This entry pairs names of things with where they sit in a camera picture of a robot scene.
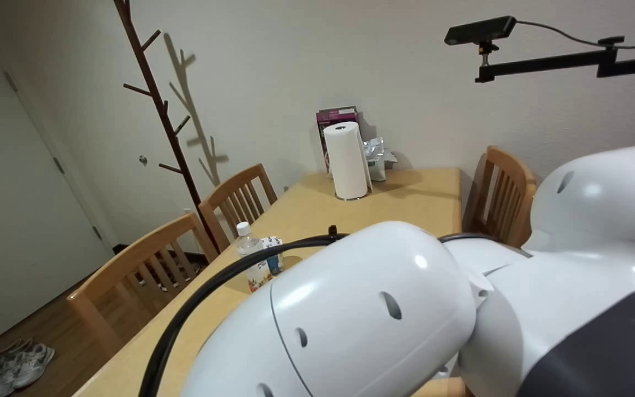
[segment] door hinge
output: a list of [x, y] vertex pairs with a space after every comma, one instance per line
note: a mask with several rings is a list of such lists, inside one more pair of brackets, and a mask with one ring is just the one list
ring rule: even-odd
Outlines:
[[5, 71], [4, 77], [7, 78], [7, 81], [9, 82], [9, 85], [11, 86], [11, 89], [13, 90], [13, 92], [17, 93], [18, 88], [16, 88], [16, 85], [13, 83], [13, 78], [11, 78], [11, 75], [7, 71]]
[[98, 236], [99, 241], [101, 241], [101, 234], [99, 234], [99, 230], [96, 229], [96, 226], [93, 226], [93, 230], [95, 231], [95, 234]]
[[60, 171], [61, 174], [65, 174], [65, 169], [63, 169], [63, 166], [60, 165], [60, 161], [58, 161], [57, 158], [53, 158], [53, 161], [55, 161], [55, 165], [58, 167], [58, 171]]

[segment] paper towel roll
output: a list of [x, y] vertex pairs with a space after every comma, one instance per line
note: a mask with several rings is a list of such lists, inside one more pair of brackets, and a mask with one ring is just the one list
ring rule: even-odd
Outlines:
[[365, 196], [370, 179], [359, 124], [354, 121], [333, 124], [325, 128], [323, 133], [330, 156], [335, 194], [343, 200]]

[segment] bottle cap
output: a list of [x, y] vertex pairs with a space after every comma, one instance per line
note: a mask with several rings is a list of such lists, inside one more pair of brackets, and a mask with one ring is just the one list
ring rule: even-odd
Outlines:
[[236, 232], [239, 233], [240, 236], [247, 236], [251, 232], [251, 226], [249, 226], [249, 222], [237, 223]]

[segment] white wall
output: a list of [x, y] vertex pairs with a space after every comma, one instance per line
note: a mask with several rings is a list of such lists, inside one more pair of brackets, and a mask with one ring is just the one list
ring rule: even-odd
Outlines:
[[[596, 40], [635, 44], [635, 2], [350, 0], [131, 0], [138, 32], [156, 28], [197, 60], [187, 69], [202, 128], [214, 137], [221, 179], [262, 162], [277, 191], [322, 169], [314, 113], [356, 105], [367, 133], [384, 136], [405, 166], [457, 166], [472, 175], [486, 145], [522, 157], [538, 176], [581, 155], [635, 144], [635, 76], [594, 68], [497, 78], [479, 85], [474, 45], [448, 47], [448, 27], [511, 14]], [[492, 62], [590, 48], [519, 25]], [[162, 37], [149, 62], [170, 113], [186, 112]], [[635, 56], [625, 52], [620, 58]], [[0, 0], [0, 58], [35, 98], [101, 203], [120, 242], [192, 205], [143, 85], [112, 0]], [[212, 191], [187, 128], [181, 142], [201, 196]], [[138, 162], [146, 155], [149, 166]]]

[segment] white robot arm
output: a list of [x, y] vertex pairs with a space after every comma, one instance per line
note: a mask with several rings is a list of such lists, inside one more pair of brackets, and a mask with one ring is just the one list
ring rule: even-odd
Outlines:
[[345, 237], [231, 313], [183, 396], [406, 397], [457, 352], [477, 397], [635, 395], [635, 148], [554, 171], [531, 223], [527, 252]]

